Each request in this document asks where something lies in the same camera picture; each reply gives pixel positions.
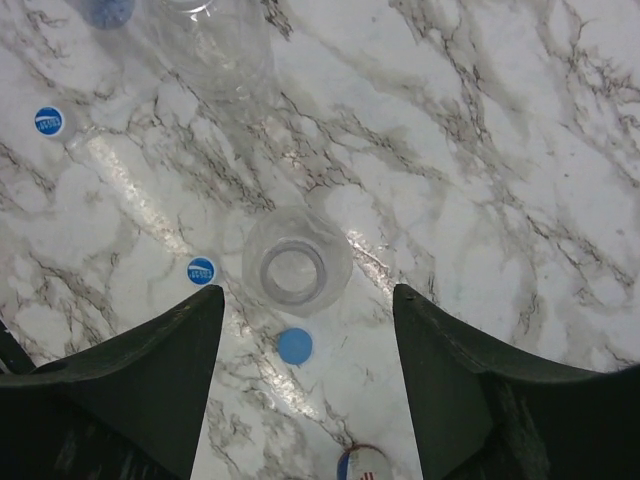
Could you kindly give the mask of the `small clear plastic bottle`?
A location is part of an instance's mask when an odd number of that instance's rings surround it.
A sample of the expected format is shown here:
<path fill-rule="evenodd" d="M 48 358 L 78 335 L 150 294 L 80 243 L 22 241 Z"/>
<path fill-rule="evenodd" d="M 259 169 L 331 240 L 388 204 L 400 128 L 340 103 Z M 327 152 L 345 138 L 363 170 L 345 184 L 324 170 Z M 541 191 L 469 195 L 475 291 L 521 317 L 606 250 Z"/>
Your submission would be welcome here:
<path fill-rule="evenodd" d="M 280 207 L 253 226 L 242 280 L 256 300 L 297 317 L 334 304 L 353 271 L 351 247 L 333 223 L 306 207 Z"/>

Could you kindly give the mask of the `large clear plastic bottle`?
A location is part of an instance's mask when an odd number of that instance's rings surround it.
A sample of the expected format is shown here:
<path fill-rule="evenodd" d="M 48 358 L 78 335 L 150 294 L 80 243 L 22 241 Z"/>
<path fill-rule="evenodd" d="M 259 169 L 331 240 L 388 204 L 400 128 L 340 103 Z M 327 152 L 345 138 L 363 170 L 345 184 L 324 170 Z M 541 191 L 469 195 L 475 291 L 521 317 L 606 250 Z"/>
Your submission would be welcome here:
<path fill-rule="evenodd" d="M 199 98 L 239 123 L 266 119 L 276 77 L 259 1 L 144 1 L 142 8 L 157 48 Z"/>

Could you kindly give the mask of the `white cap blue label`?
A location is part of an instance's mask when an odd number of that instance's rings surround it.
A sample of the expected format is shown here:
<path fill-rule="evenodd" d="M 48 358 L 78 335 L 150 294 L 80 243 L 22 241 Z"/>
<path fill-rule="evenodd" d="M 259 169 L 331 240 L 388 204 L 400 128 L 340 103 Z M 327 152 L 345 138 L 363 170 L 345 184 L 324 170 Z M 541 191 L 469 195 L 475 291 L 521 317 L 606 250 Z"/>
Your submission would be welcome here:
<path fill-rule="evenodd" d="M 186 267 L 186 276 L 194 285 L 204 286 L 214 282 L 218 273 L 215 263 L 204 256 L 192 258 Z"/>

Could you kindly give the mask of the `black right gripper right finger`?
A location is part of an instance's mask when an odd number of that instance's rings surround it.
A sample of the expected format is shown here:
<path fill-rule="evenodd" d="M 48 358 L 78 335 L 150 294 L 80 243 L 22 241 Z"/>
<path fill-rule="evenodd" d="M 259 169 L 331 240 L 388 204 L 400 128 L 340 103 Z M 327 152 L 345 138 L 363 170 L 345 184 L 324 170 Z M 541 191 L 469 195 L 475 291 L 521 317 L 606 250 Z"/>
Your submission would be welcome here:
<path fill-rule="evenodd" d="M 639 370 L 598 373 L 504 343 L 399 284 L 396 340 L 427 479 L 635 479 Z"/>

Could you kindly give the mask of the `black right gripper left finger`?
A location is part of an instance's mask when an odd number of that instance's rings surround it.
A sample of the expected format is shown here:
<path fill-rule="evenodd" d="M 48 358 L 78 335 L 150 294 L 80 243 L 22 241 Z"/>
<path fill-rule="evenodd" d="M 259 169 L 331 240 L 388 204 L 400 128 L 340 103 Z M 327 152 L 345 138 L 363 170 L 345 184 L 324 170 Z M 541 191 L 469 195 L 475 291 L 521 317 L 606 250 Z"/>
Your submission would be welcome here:
<path fill-rule="evenodd" d="M 209 285 L 42 366 L 3 328 L 2 478 L 190 478 L 223 315 L 223 290 Z"/>

